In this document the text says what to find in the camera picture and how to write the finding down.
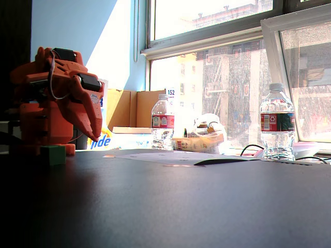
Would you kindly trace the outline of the orange gripper black servo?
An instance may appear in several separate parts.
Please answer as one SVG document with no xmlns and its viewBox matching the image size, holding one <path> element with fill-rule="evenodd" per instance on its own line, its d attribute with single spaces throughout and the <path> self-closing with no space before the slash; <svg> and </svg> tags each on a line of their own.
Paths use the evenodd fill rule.
<svg viewBox="0 0 331 248">
<path fill-rule="evenodd" d="M 102 129 L 100 100 L 104 84 L 90 73 L 77 73 L 72 75 L 71 80 L 71 100 L 74 102 L 70 99 L 60 100 L 59 110 L 66 121 L 98 141 Z"/>
</svg>

